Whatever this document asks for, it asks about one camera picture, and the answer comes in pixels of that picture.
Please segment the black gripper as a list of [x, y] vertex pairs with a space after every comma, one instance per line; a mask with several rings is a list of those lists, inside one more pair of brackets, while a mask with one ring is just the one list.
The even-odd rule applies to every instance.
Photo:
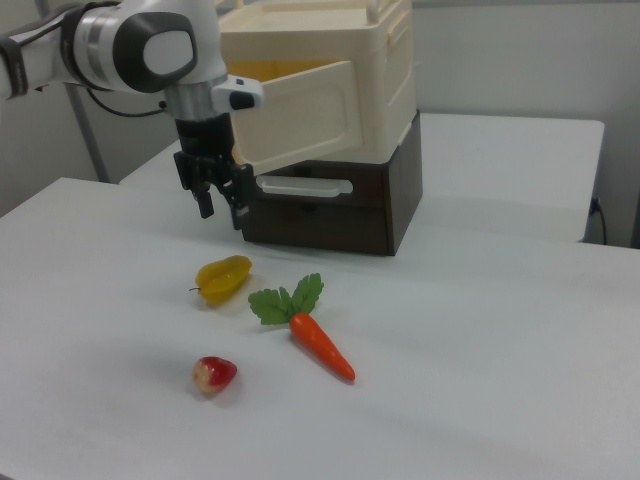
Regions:
[[180, 150], [174, 154], [178, 175], [190, 190], [202, 219], [214, 215], [210, 185], [227, 201], [233, 227], [241, 230], [255, 200], [253, 167], [238, 165], [232, 157], [234, 134], [228, 113], [203, 121], [175, 121]]

